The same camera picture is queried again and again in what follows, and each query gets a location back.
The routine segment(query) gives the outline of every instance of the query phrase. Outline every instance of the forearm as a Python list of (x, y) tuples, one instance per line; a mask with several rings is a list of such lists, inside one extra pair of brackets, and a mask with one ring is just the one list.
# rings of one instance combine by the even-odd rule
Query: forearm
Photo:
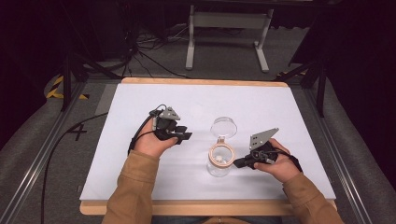
[(286, 182), (284, 191), (301, 223), (343, 223), (335, 208), (303, 174)]
[(103, 223), (150, 223), (151, 193), (159, 160), (131, 151), (122, 167), (118, 186), (107, 202)]

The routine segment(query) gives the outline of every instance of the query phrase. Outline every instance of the person's left hand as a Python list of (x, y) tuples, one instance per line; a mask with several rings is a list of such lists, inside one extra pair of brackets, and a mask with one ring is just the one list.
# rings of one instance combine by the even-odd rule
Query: person's left hand
[(134, 150), (145, 153), (155, 158), (160, 158), (166, 149), (172, 147), (177, 142), (177, 138), (173, 137), (168, 140), (161, 141), (157, 138), (157, 136), (155, 136), (154, 133), (148, 133), (152, 132), (152, 122), (153, 119), (150, 119), (143, 127), (142, 131), (140, 131), (138, 136), (143, 133), (147, 134), (141, 136), (137, 140), (134, 145)]

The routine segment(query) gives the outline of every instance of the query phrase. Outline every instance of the camera rig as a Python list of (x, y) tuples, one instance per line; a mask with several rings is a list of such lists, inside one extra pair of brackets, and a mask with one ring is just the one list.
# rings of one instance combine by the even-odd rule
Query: camera rig
[[(192, 133), (186, 133), (187, 127), (186, 126), (177, 126), (176, 120), (180, 120), (180, 117), (175, 112), (175, 110), (171, 106), (166, 106), (165, 109), (158, 109), (162, 105), (159, 105), (154, 110), (151, 110), (148, 113), (148, 117), (142, 123), (142, 125), (137, 130), (136, 134), (132, 138), (131, 144), (129, 145), (128, 155), (131, 150), (134, 150), (134, 145), (136, 144), (137, 140), (147, 134), (147, 133), (154, 133), (160, 140), (167, 140), (172, 137), (177, 137), (177, 145), (180, 145), (183, 140), (189, 140)], [(139, 133), (142, 131), (143, 127), (149, 122), (150, 119), (153, 119), (152, 122), (152, 131), (147, 133)]]
[(300, 163), (297, 158), (291, 156), (289, 153), (284, 150), (273, 147), (268, 140), (278, 131), (278, 128), (274, 128), (262, 133), (256, 133), (250, 136), (250, 153), (247, 154), (244, 158), (237, 159), (233, 162), (233, 164), (237, 168), (242, 168), (245, 166), (254, 168), (255, 162), (274, 164), (277, 160), (278, 154), (285, 155), (289, 157), (289, 159), (294, 163), (294, 165), (299, 169), (300, 172), (303, 171)]

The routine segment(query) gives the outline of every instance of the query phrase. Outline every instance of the person's right hand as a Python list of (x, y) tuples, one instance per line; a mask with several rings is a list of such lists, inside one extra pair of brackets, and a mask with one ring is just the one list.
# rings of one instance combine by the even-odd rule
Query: person's right hand
[[(280, 143), (278, 143), (274, 138), (271, 138), (269, 142), (273, 147), (282, 149), (286, 153), (290, 154), (290, 152), (285, 147), (280, 145)], [(282, 154), (278, 154), (277, 160), (274, 164), (256, 162), (254, 163), (254, 168), (273, 175), (277, 180), (282, 183), (287, 182), (288, 180), (292, 179), (300, 173), (300, 171), (289, 159), (289, 157)]]

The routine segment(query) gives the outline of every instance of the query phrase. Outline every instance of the dark background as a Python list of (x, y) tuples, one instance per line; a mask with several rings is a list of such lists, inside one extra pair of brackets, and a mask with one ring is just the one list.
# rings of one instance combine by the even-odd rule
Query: dark background
[[(67, 53), (73, 50), (94, 61), (121, 59), (131, 47), (131, 42), (123, 40), (125, 27), (137, 30), (142, 26), (165, 37), (167, 27), (186, 22), (189, 15), (188, 6), (147, 7), (126, 8), (135, 13), (130, 14), (134, 19), (131, 21), (120, 16), (120, 8), (109, 1), (2, 1), (0, 148), (46, 103), (44, 87), (61, 71)], [(329, 47), (325, 44), (329, 38), (336, 39), (330, 41), (333, 45), (327, 61), (328, 78), (395, 188), (394, 9), (391, 1), (360, 1), (338, 20), (326, 14), (319, 15), (319, 20), (315, 11), (280, 9), (272, 26), (305, 27), (314, 23), (296, 53), (295, 63), (316, 57)]]

